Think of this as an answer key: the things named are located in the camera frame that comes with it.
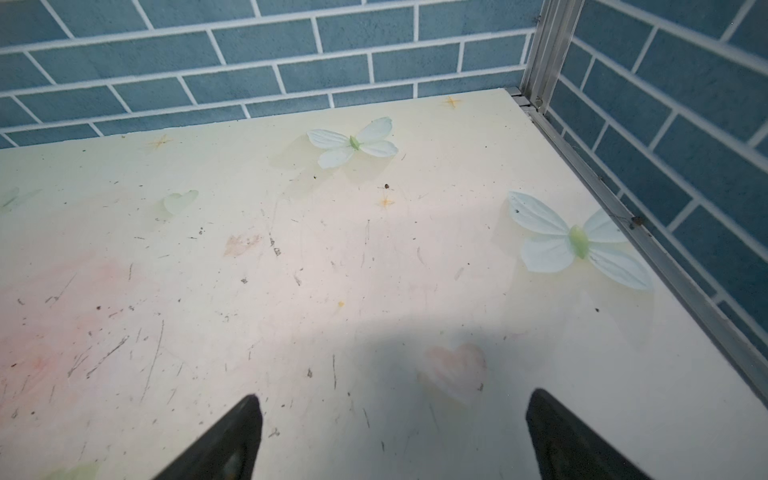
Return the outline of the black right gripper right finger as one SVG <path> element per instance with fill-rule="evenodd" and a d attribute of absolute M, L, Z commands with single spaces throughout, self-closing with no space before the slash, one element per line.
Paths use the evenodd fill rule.
<path fill-rule="evenodd" d="M 650 479 L 544 389 L 532 392 L 526 422 L 543 480 Z"/>

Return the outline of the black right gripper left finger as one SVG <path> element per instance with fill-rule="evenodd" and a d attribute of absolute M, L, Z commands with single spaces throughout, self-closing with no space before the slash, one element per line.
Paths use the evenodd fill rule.
<path fill-rule="evenodd" d="M 253 476 L 262 428 L 259 399 L 255 394 L 246 395 L 155 479 L 249 480 Z"/>

